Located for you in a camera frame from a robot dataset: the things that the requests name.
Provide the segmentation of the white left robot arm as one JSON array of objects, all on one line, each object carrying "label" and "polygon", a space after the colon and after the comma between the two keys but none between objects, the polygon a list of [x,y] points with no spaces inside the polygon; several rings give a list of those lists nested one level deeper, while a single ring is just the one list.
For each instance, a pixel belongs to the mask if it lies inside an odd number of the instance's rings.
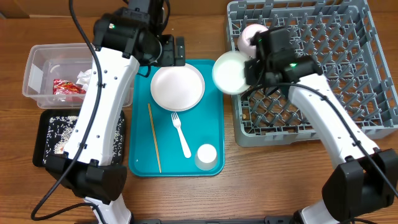
[{"label": "white left robot arm", "polygon": [[113,141],[127,89],[140,67],[185,65],[182,37],[164,34],[168,1],[129,1],[95,22],[87,46],[93,56],[90,83],[76,125],[62,153],[46,171],[94,211],[100,223],[133,223],[122,191],[127,169],[113,163]]}]

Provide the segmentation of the frosted white cup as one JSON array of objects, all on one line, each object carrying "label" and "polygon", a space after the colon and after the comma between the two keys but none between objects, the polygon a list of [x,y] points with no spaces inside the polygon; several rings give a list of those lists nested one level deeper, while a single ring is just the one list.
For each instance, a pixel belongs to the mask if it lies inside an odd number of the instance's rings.
[{"label": "frosted white cup", "polygon": [[211,144],[201,145],[195,154],[195,165],[201,170],[211,170],[217,165],[218,153]]}]

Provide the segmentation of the red snack wrapper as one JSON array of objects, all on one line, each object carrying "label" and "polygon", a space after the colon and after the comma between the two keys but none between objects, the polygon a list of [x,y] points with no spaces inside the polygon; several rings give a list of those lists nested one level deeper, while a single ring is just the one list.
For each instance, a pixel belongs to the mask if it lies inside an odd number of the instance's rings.
[{"label": "red snack wrapper", "polygon": [[73,94],[85,94],[86,91],[74,84],[73,82],[55,79],[53,81],[53,94],[54,95],[73,95]]}]

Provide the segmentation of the bowl with rice and nuts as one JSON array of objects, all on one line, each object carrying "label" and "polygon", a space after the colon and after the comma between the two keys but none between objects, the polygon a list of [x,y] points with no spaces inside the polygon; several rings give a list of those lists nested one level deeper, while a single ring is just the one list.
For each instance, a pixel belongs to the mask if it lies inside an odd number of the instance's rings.
[{"label": "bowl with rice and nuts", "polygon": [[265,32],[268,28],[260,24],[251,24],[247,26],[238,38],[238,50],[252,58],[256,56],[256,46],[251,45],[251,39],[257,32]]}]

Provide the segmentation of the white bowl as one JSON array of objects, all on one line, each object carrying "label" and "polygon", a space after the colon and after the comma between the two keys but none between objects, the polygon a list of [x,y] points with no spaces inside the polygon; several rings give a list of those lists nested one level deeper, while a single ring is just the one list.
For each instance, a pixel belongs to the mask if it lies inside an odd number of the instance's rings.
[{"label": "white bowl", "polygon": [[238,95],[249,88],[244,75],[244,63],[249,57],[239,51],[221,55],[213,66],[212,78],[216,87],[228,95]]}]

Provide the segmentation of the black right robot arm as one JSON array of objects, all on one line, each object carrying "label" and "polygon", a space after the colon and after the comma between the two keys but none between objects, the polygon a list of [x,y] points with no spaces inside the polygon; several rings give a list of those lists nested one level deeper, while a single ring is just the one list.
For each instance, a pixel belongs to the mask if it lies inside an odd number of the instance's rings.
[{"label": "black right robot arm", "polygon": [[358,128],[313,57],[296,55],[287,29],[256,32],[249,43],[256,54],[245,63],[247,84],[280,89],[317,132],[334,168],[322,199],[295,212],[293,223],[351,223],[391,206],[397,198],[395,150],[380,150]]}]

